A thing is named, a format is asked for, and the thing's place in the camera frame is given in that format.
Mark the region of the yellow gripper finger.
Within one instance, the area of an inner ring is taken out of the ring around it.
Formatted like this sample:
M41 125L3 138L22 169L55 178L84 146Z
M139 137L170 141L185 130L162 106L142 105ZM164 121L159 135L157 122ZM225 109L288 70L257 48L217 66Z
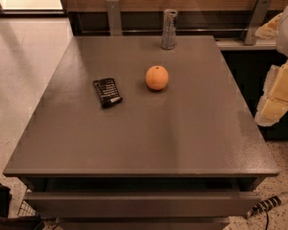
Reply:
M261 127L271 127L278 123L287 111L288 60L280 67L272 65L268 71L254 120Z
M259 27L255 32L255 36L261 39L276 39L278 24L281 16L282 13L279 13L267 23Z

